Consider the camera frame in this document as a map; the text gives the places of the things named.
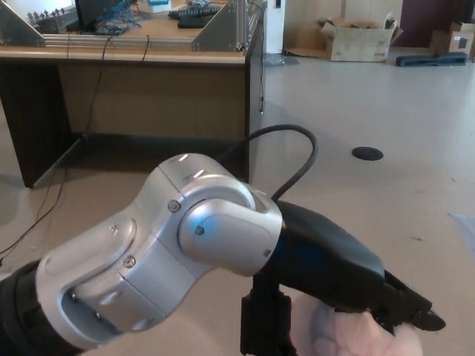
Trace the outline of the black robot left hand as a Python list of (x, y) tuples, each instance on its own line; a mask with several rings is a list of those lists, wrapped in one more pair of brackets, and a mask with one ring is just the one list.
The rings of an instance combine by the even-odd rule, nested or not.
[(277, 205), (283, 217), (278, 244), (242, 299), (242, 355), (296, 355), (291, 300), (281, 286), (339, 312), (369, 312), (389, 333), (403, 323), (429, 332), (446, 326), (429, 300), (386, 271), (381, 259), (342, 227), (298, 205)]

